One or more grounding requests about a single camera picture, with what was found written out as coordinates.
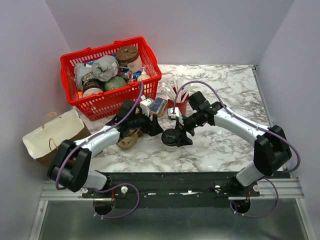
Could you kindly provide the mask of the black plastic cup lid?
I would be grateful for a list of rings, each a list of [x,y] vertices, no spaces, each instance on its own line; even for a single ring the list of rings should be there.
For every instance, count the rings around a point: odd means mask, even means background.
[[[180,132],[173,128],[167,129],[162,133],[161,141],[167,147],[180,147]]]

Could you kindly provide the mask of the white paper coffee cup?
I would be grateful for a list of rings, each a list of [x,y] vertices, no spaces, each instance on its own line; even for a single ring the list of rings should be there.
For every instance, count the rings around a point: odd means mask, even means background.
[[[177,150],[177,146],[167,146],[165,145],[165,149],[168,151],[168,152],[175,152]]]

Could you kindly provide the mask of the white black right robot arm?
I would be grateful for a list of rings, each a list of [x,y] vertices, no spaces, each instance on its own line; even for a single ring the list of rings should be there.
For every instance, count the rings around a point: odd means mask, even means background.
[[[246,118],[240,118],[228,107],[216,101],[209,103],[200,91],[188,98],[193,114],[186,117],[178,107],[168,109],[168,115],[176,120],[176,146],[191,145],[187,133],[205,124],[224,128],[245,140],[254,148],[253,162],[239,171],[230,183],[230,191],[241,196],[248,186],[264,176],[272,176],[290,158],[292,153],[281,127],[260,126]]]

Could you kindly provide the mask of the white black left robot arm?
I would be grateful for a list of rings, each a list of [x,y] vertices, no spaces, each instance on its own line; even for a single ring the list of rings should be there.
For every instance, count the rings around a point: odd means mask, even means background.
[[[163,133],[158,117],[150,114],[152,105],[154,100],[150,98],[142,100],[139,105],[133,100],[125,100],[119,113],[100,131],[77,141],[62,141],[47,176],[72,192],[93,189],[99,197],[107,197],[111,180],[106,173],[90,171],[91,160],[107,147],[128,137],[131,130],[140,130],[151,137]]]

